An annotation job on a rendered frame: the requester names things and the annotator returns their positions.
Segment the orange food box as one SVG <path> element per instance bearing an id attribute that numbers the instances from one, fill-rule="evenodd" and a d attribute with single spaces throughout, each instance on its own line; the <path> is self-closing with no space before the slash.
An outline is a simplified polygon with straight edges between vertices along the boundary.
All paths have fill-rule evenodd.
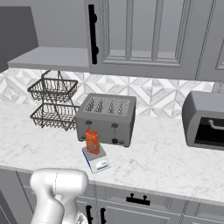
<path id="1" fill-rule="evenodd" d="M 100 152 L 99 133 L 96 130 L 86 130 L 87 151 L 98 155 Z"/>

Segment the white digital scale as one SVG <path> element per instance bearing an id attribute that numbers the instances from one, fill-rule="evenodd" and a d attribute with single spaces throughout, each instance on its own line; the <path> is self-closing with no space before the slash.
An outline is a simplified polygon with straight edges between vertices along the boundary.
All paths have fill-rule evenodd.
<path id="1" fill-rule="evenodd" d="M 88 152 L 86 147 L 82 149 L 82 153 L 92 173 L 104 171 L 111 167 L 107 154 L 102 147 L 100 147 L 98 154 Z"/>

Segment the grey glass-panel cabinet door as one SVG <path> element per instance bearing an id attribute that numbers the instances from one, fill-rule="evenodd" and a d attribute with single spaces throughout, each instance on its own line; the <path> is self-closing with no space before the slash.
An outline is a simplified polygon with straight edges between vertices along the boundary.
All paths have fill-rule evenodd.
<path id="1" fill-rule="evenodd" d="M 194 80 L 213 0 L 84 0 L 89 69 Z M 97 64 L 92 63 L 88 6 L 94 5 Z"/>

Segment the grey base cabinet door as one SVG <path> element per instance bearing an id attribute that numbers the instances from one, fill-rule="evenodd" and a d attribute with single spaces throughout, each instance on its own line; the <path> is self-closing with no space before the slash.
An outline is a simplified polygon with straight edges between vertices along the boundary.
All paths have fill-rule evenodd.
<path id="1" fill-rule="evenodd" d="M 97 200 L 98 217 L 101 224 L 101 208 L 106 209 L 106 224 L 179 224 L 181 215 L 155 211 L 140 206 Z"/>
<path id="2" fill-rule="evenodd" d="M 79 211 L 82 212 L 86 216 L 86 218 L 87 218 L 86 206 L 90 205 L 92 207 L 91 209 L 91 216 L 93 217 L 92 224 L 98 224 L 95 199 L 91 199 L 88 197 L 78 197 L 76 199 L 76 202 Z"/>

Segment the grey base cabinet run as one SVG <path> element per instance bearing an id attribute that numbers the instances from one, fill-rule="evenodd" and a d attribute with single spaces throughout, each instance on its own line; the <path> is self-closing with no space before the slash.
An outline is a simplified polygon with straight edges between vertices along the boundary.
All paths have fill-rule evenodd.
<path id="1" fill-rule="evenodd" d="M 0 168 L 0 190 L 17 224 L 31 224 L 34 205 L 30 177 L 30 173 Z"/>

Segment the grey four-slot toaster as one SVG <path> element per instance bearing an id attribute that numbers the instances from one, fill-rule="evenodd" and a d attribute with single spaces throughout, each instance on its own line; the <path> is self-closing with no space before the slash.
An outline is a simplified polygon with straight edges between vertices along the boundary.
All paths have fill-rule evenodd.
<path id="1" fill-rule="evenodd" d="M 90 93 L 76 112 L 78 140 L 86 140 L 86 130 L 96 130 L 101 143 L 129 147 L 136 103 L 135 96 Z"/>

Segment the grey toaster oven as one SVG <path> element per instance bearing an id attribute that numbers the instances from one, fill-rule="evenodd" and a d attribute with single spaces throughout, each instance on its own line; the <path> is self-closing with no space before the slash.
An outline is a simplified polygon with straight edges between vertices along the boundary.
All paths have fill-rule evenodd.
<path id="1" fill-rule="evenodd" d="M 188 146 L 224 151 L 224 94 L 191 91 L 182 123 Z"/>

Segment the grey drawer front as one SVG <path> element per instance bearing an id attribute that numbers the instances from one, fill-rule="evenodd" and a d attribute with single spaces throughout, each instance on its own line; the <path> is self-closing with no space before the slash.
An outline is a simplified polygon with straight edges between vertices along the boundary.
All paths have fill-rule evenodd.
<path id="1" fill-rule="evenodd" d="M 189 201 L 185 210 L 185 215 L 209 221 L 224 222 L 224 206 Z"/>
<path id="2" fill-rule="evenodd" d="M 181 215 L 186 203 L 182 199 L 103 185 L 97 185 L 95 190 L 98 200 L 123 203 L 171 214 Z"/>

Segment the grey open wall cabinet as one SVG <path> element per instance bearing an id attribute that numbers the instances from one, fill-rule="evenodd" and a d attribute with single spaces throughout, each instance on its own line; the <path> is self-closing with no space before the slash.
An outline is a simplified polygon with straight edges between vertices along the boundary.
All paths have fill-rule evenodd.
<path id="1" fill-rule="evenodd" d="M 87 72 L 84 0 L 0 0 L 0 73 Z"/>

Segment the grey wall cabinet door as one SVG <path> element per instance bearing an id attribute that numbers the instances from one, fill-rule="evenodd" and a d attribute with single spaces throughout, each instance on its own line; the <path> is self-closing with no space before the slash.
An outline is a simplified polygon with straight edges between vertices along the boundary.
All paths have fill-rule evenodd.
<path id="1" fill-rule="evenodd" d="M 224 81 L 224 0 L 212 2 L 201 53 L 197 79 Z"/>

